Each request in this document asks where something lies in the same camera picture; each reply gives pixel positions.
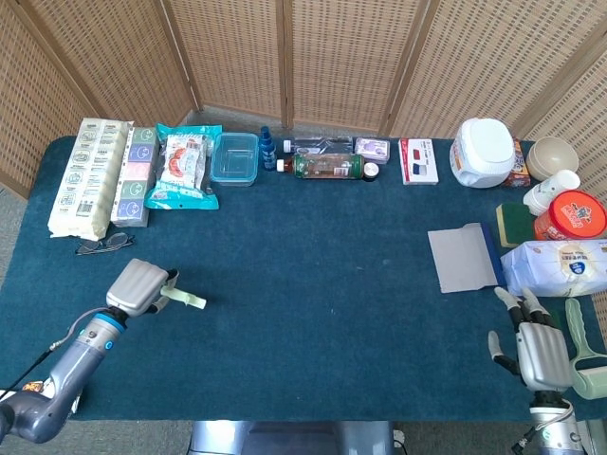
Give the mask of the orange lid canister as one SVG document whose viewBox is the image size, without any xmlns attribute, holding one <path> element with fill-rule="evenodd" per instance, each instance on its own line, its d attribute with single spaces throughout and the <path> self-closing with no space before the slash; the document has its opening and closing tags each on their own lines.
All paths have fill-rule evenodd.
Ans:
<svg viewBox="0 0 607 455">
<path fill-rule="evenodd" d="M 584 191 L 564 191 L 534 222 L 539 241 L 588 240 L 607 229 L 607 211 L 597 198 Z"/>
</svg>

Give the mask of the blue table cloth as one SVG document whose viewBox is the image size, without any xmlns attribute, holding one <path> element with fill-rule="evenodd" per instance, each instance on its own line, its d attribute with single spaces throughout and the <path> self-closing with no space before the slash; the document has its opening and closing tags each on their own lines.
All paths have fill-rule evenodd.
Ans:
<svg viewBox="0 0 607 455">
<path fill-rule="evenodd" d="M 490 359 L 516 343 L 491 289 L 444 294 L 428 235 L 496 224 L 523 191 L 406 186 L 392 158 L 372 182 L 261 172 L 216 186 L 217 210 L 156 210 L 134 243 L 79 255 L 47 220 L 74 140 L 51 142 L 0 287 L 0 388 L 52 367 L 41 354 L 132 259 L 179 272 L 207 300 L 132 318 L 90 379 L 82 419 L 525 421 L 532 395 Z"/>
</svg>

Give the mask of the orange printed box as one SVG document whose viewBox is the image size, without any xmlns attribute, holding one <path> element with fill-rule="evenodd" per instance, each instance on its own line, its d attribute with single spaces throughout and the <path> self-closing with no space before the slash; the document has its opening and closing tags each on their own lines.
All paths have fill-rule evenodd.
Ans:
<svg viewBox="0 0 607 455">
<path fill-rule="evenodd" d="M 531 177 L 524 161 L 521 141 L 518 138 L 513 139 L 515 161 L 512 170 L 506 180 L 502 183 L 503 187 L 526 188 L 531 184 Z"/>
</svg>

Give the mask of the green label tea bottle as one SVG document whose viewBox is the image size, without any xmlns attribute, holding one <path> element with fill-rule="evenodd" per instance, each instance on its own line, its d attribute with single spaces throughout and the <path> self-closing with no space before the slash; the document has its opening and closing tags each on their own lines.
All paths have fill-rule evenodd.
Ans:
<svg viewBox="0 0 607 455">
<path fill-rule="evenodd" d="M 353 154 L 296 154 L 276 161 L 276 171 L 301 179 L 361 179 L 364 158 Z"/>
</svg>

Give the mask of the beige bowl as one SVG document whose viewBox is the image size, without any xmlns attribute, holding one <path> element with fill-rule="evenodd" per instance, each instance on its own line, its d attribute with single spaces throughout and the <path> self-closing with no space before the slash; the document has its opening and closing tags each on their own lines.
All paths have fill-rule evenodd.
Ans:
<svg viewBox="0 0 607 455">
<path fill-rule="evenodd" d="M 534 179 L 544 181 L 561 170 L 575 173 L 579 168 L 579 157 L 567 141 L 546 136 L 531 146 L 525 164 Z"/>
</svg>

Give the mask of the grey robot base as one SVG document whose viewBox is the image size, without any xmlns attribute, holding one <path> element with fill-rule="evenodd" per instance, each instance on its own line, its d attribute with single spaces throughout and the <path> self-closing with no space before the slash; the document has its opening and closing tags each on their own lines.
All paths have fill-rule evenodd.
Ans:
<svg viewBox="0 0 607 455">
<path fill-rule="evenodd" d="M 187 455 L 395 455 L 389 421 L 195 421 Z"/>
</svg>

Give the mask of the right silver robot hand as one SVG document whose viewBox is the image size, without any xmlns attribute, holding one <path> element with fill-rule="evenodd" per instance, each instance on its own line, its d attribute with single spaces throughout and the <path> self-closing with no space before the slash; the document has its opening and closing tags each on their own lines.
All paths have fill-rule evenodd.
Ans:
<svg viewBox="0 0 607 455">
<path fill-rule="evenodd" d="M 568 351 L 563 332 L 558 328 L 538 298 L 524 289 L 519 298 L 503 287 L 494 288 L 497 298 L 506 306 L 514 329 L 517 357 L 501 349 L 496 332 L 487 334 L 491 360 L 521 378 L 533 392 L 564 392 L 573 386 Z"/>
</svg>

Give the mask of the white plastic jug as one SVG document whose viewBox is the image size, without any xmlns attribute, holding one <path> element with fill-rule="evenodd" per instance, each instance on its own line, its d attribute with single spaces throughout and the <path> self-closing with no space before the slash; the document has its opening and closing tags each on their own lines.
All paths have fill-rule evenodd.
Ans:
<svg viewBox="0 0 607 455">
<path fill-rule="evenodd" d="M 514 140 L 495 118 L 469 118 L 450 148 L 451 171 L 463 186 L 488 189 L 501 185 L 515 163 Z"/>
</svg>

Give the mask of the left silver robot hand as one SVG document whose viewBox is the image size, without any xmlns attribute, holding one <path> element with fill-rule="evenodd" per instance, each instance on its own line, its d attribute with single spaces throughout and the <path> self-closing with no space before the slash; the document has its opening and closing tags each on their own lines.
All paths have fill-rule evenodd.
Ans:
<svg viewBox="0 0 607 455">
<path fill-rule="evenodd" d="M 164 270 L 140 259 L 132 259 L 106 293 L 108 307 L 118 308 L 129 318 L 160 312 L 169 302 L 161 289 L 174 288 L 179 272 Z"/>
</svg>

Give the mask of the blue spray bottle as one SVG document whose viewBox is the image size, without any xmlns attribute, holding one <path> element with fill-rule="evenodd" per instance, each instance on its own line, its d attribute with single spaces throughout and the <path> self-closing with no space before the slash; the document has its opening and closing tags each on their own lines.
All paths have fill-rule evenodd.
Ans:
<svg viewBox="0 0 607 455">
<path fill-rule="evenodd" d="M 264 168 L 267 171 L 274 171 L 277 162 L 276 145 L 268 126 L 261 127 L 259 150 L 263 159 Z"/>
</svg>

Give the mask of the small purple box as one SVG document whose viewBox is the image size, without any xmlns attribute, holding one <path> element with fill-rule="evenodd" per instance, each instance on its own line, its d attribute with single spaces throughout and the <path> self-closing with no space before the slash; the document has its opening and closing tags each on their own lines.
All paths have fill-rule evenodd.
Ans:
<svg viewBox="0 0 607 455">
<path fill-rule="evenodd" d="M 375 137 L 357 137 L 354 151 L 361 155 L 367 162 L 386 164 L 390 159 L 390 142 Z"/>
</svg>

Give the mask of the black frame eyeglasses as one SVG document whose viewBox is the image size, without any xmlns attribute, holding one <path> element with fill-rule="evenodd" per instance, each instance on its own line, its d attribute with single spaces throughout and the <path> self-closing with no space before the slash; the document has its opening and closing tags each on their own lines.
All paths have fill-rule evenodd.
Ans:
<svg viewBox="0 0 607 455">
<path fill-rule="evenodd" d="M 83 241 L 75 250 L 78 256 L 103 254 L 118 249 L 131 246 L 135 241 L 135 236 L 125 232 L 117 232 L 110 237 L 98 241 Z"/>
</svg>

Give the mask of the white red card box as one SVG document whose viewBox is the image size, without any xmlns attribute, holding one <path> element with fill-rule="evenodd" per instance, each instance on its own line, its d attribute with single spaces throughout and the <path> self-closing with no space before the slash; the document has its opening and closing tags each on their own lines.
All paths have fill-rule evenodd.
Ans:
<svg viewBox="0 0 607 455">
<path fill-rule="evenodd" d="M 404 185 L 436 185 L 439 182 L 430 138 L 401 138 L 398 145 Z"/>
</svg>

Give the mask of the white blue wipes pack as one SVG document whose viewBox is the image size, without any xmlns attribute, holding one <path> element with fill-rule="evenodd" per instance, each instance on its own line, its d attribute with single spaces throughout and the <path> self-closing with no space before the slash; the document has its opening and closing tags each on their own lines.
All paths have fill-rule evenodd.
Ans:
<svg viewBox="0 0 607 455">
<path fill-rule="evenodd" d="M 607 240 L 527 241 L 501 257 L 509 293 L 537 297 L 591 295 L 607 290 Z"/>
</svg>

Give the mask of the pastel tissue packets pack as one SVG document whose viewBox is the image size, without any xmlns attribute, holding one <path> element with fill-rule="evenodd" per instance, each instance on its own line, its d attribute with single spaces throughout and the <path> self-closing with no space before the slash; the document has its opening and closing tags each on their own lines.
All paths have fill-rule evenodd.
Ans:
<svg viewBox="0 0 607 455">
<path fill-rule="evenodd" d="M 155 183 L 159 142 L 155 127 L 129 130 L 110 221 L 119 228 L 146 228 L 145 196 Z"/>
</svg>

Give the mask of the pale green peeler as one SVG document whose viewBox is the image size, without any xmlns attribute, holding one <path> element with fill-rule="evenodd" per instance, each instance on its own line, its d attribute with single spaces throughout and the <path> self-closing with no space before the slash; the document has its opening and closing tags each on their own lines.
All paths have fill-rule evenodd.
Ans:
<svg viewBox="0 0 607 455">
<path fill-rule="evenodd" d="M 169 285 L 163 285 L 160 288 L 160 295 L 169 300 L 175 300 L 184 303 L 187 306 L 195 307 L 203 310 L 206 307 L 207 301 L 199 298 L 194 294 L 185 292 Z"/>
</svg>

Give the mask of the pale green lint roller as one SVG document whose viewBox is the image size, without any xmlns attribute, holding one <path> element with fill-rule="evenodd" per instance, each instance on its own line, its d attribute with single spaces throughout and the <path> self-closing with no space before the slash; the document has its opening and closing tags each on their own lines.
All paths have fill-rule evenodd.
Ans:
<svg viewBox="0 0 607 455">
<path fill-rule="evenodd" d="M 570 360 L 573 389 L 586 400 L 607 398 L 607 354 L 594 351 L 586 338 L 585 324 L 577 299 L 565 301 L 565 315 L 576 355 Z M 583 361 L 604 361 L 605 364 L 592 368 L 582 368 Z"/>
</svg>

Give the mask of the grey cardboard folder blue spine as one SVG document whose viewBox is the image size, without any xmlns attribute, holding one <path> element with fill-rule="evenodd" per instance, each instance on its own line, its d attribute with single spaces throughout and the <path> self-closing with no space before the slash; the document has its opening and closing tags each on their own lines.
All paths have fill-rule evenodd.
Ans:
<svg viewBox="0 0 607 455">
<path fill-rule="evenodd" d="M 506 286 L 498 250 L 485 223 L 428 232 L 443 294 Z"/>
</svg>

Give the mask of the teal snack bag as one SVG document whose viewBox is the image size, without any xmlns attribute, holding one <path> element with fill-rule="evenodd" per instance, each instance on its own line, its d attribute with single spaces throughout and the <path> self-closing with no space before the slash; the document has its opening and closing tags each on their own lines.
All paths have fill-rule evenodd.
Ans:
<svg viewBox="0 0 607 455">
<path fill-rule="evenodd" d="M 207 161 L 223 132 L 220 125 L 181 125 L 159 123 L 156 135 L 160 150 L 155 165 L 155 183 L 145 195 L 148 209 L 219 208 L 209 188 Z"/>
</svg>

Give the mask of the cream tissue multipack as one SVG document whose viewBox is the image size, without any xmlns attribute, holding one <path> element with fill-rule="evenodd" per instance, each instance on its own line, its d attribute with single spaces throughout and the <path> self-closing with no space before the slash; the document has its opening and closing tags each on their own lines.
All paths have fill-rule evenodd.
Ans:
<svg viewBox="0 0 607 455">
<path fill-rule="evenodd" d="M 84 118 L 48 219 L 52 238 L 105 237 L 131 121 Z"/>
</svg>

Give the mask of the clear container blue rim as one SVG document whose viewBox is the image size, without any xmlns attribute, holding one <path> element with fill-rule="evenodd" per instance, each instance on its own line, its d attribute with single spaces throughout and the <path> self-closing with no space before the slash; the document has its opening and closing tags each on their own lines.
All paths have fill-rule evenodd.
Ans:
<svg viewBox="0 0 607 455">
<path fill-rule="evenodd" d="M 211 180 L 223 186 L 251 186 L 258 173 L 258 136 L 222 133 L 212 153 Z"/>
</svg>

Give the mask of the wicker folding screen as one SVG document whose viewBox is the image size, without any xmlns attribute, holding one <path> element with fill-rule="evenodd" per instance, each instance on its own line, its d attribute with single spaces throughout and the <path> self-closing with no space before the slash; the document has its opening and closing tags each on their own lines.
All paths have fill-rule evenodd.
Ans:
<svg viewBox="0 0 607 455">
<path fill-rule="evenodd" d="M 84 117 L 221 107 L 394 136 L 562 137 L 607 204 L 607 0 L 0 0 L 0 193 Z"/>
</svg>

